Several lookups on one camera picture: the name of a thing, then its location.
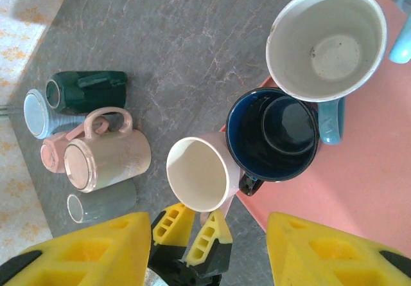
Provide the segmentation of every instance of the dark green mug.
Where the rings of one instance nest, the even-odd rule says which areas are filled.
[[[46,83],[50,107],[60,114],[87,114],[102,107],[124,108],[127,75],[120,71],[66,71]]]

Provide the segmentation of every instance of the marble countertop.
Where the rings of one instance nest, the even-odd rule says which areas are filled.
[[[267,76],[265,42],[290,0],[65,0],[27,68],[12,104],[53,73],[115,69],[128,74],[126,109],[152,146],[147,173],[134,178],[137,204],[154,218],[177,202],[166,179],[172,144],[218,130],[232,103]],[[11,115],[53,236],[77,230],[66,210],[74,188],[41,163],[41,141]],[[227,216],[234,237],[221,285],[272,285],[265,234],[238,199]],[[193,232],[198,231],[198,223]]]

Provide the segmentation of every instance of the mug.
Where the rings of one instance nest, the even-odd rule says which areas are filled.
[[[49,106],[60,114],[87,114],[102,107],[124,108],[127,75],[119,71],[59,72],[46,82]]]
[[[244,170],[239,189],[254,195],[264,181],[297,177],[319,148],[316,110],[278,88],[258,88],[239,98],[227,117],[226,138]]]
[[[37,139],[44,139],[64,130],[72,130],[83,123],[85,116],[64,116],[55,113],[46,103],[44,90],[31,89],[23,105],[24,120],[28,130]]]
[[[324,143],[341,142],[344,97],[370,79],[387,46],[387,22],[375,0],[292,0],[274,21],[268,70],[290,96],[318,103]]]
[[[238,191],[240,168],[224,132],[180,139],[168,153],[166,170],[175,196],[194,211],[214,211]]]
[[[136,200],[136,186],[129,179],[93,193],[71,193],[67,197],[67,210],[78,224],[105,222],[126,214]]]
[[[393,1],[404,13],[410,14],[389,55],[391,61],[403,64],[411,59],[411,0]]]
[[[109,121],[104,117],[98,117],[95,123],[101,126],[96,129],[98,134],[106,133],[109,128]],[[43,141],[40,148],[40,157],[44,167],[55,174],[64,173],[64,150],[70,141],[79,137],[84,132],[83,123],[77,126],[71,132],[59,132]]]
[[[123,126],[117,132],[97,134],[93,122],[110,112],[123,115]],[[146,172],[152,158],[150,145],[132,124],[131,114],[118,107],[97,109],[86,117],[85,137],[70,141],[64,152],[66,174],[75,188],[89,193]]]

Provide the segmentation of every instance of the navy blue mug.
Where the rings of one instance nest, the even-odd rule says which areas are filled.
[[[264,181],[289,180],[309,167],[320,142],[318,115],[280,89],[254,89],[232,106],[225,137],[245,171],[239,189],[251,196]]]

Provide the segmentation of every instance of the salmon pink tray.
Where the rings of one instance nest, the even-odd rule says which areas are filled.
[[[263,229],[268,214],[280,211],[411,256],[411,63],[387,58],[406,15],[391,0],[377,1],[389,23],[387,54],[377,73],[347,97],[342,143],[323,144],[297,178],[237,196]],[[261,86],[275,83],[269,77]]]

